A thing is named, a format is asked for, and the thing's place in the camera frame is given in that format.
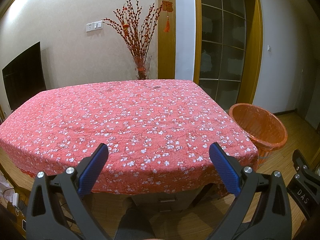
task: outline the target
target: wall switch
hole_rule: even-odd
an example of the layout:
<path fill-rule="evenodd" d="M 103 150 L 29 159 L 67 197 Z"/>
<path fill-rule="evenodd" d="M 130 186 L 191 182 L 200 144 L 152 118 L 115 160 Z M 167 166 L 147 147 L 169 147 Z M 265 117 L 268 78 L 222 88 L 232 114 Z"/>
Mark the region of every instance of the wall switch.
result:
<path fill-rule="evenodd" d="M 101 29 L 102 29 L 102 21 L 97 21 L 97 22 L 87 24 L 87 32 L 92 32 L 92 31 L 101 30 Z"/>

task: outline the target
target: blue gripper pad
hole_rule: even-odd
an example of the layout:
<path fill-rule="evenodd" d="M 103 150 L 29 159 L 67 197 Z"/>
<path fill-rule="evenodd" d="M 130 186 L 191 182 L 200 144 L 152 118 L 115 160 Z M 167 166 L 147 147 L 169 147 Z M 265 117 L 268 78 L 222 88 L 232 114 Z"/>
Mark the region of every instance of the blue gripper pad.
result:
<path fill-rule="evenodd" d="M 109 156 L 108 146 L 100 143 L 98 148 L 90 157 L 85 157 L 78 167 L 85 165 L 88 160 L 89 163 L 86 165 L 82 171 L 78 180 L 78 190 L 77 193 L 80 197 L 90 194 L 93 185 L 95 184 L 103 166 L 106 164 Z"/>
<path fill-rule="evenodd" d="M 218 143 L 212 143 L 210 145 L 209 156 L 228 192 L 237 197 L 241 191 L 239 176 L 229 163 L 226 153 Z"/>

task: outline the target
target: table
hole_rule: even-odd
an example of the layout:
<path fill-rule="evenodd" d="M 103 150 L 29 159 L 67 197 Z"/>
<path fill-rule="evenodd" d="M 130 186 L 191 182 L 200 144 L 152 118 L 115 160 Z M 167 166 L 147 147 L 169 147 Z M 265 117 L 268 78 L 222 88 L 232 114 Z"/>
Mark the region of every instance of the table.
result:
<path fill-rule="evenodd" d="M 245 132 L 186 80 L 43 91 L 0 126 L 0 147 L 33 177 L 39 171 L 63 172 L 107 144 L 109 159 L 93 191 L 131 195 L 221 185 L 208 154 L 213 142 L 242 165 L 256 168 L 258 151 Z"/>

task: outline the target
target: red tassel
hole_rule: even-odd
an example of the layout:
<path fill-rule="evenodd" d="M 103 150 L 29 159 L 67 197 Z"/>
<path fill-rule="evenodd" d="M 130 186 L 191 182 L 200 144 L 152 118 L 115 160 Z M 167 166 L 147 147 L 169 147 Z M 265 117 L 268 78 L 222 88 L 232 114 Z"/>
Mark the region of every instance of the red tassel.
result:
<path fill-rule="evenodd" d="M 170 23 L 169 23 L 169 16 L 167 16 L 168 20 L 167 20 L 167 25 L 164 28 L 164 32 L 168 33 L 170 31 Z"/>

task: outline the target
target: power outlet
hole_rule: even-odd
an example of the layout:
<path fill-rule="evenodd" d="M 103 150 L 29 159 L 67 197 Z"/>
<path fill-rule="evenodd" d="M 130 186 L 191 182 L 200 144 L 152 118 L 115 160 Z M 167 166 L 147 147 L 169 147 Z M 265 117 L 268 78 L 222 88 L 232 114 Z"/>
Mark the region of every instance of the power outlet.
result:
<path fill-rule="evenodd" d="M 94 31 L 94 23 L 88 23 L 87 24 L 87 32 Z"/>

